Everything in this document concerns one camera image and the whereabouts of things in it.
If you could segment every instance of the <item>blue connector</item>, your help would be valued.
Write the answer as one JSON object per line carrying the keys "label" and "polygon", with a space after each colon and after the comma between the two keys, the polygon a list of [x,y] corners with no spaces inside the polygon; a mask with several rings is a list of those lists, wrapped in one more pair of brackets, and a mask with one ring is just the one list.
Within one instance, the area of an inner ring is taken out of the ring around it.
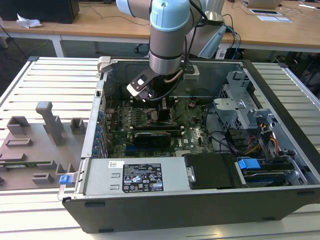
{"label": "blue connector", "polygon": [[59,179],[59,184],[61,184],[61,185],[72,184],[72,176],[71,175],[62,175]]}
{"label": "blue connector", "polygon": [[261,166],[256,158],[242,158],[238,161],[241,169],[260,169]]}
{"label": "blue connector", "polygon": [[93,153],[93,154],[97,154],[97,153],[98,153],[98,149],[96,149],[95,147],[92,148],[92,153]]}

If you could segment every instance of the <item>light blue robot joint cap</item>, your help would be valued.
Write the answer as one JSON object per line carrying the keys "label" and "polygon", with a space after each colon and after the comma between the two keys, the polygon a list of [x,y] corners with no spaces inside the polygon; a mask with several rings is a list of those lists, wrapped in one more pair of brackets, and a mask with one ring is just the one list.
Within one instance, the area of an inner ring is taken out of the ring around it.
{"label": "light blue robot joint cap", "polygon": [[188,0],[153,0],[151,25],[162,32],[173,32],[185,26],[190,17]]}

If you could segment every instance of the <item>motherboard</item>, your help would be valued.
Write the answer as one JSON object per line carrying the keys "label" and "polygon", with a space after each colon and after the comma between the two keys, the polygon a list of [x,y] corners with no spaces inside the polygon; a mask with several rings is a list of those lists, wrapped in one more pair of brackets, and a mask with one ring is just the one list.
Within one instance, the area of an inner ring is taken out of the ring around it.
{"label": "motherboard", "polygon": [[214,152],[203,124],[206,111],[207,104],[193,98],[172,99],[155,107],[135,104],[132,99],[107,100],[101,125],[107,157],[181,157]]}

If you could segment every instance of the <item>white paper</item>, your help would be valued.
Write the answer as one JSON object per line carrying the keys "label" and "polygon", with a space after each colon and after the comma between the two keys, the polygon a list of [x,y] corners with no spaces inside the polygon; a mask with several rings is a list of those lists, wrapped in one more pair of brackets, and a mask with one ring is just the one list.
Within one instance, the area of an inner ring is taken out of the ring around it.
{"label": "white paper", "polygon": [[292,23],[292,21],[283,16],[257,16],[261,21],[268,21],[268,22],[280,22],[280,23]]}
{"label": "white paper", "polygon": [[19,14],[17,14],[18,19],[17,19],[17,23],[20,27],[29,29],[29,28],[34,28],[34,27],[41,27],[42,24],[40,23],[40,21],[38,19],[27,19],[24,18],[22,16],[19,16]]}

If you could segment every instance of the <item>black plastic cover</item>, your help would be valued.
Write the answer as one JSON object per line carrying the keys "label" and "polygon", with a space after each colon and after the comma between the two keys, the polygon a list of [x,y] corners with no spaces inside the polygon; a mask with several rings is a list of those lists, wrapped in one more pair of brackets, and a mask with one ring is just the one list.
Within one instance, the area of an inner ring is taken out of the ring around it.
{"label": "black plastic cover", "polygon": [[184,161],[193,168],[195,182],[190,183],[193,190],[243,187],[235,166],[237,158],[229,153],[185,154]]}

